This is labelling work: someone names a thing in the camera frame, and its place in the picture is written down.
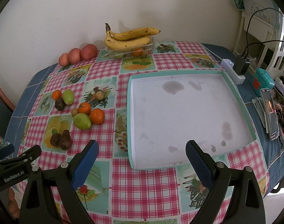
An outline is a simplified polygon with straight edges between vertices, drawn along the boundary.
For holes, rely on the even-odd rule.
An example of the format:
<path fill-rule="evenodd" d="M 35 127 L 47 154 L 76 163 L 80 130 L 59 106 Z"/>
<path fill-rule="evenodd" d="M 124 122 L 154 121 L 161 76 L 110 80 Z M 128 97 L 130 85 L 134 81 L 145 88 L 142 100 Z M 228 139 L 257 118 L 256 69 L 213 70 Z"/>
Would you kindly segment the person's left hand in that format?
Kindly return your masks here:
<path fill-rule="evenodd" d="M 8 189 L 8 211 L 12 215 L 13 218 L 19 218 L 20 209 L 18 207 L 17 201 L 15 200 L 15 192 L 12 188 Z"/>

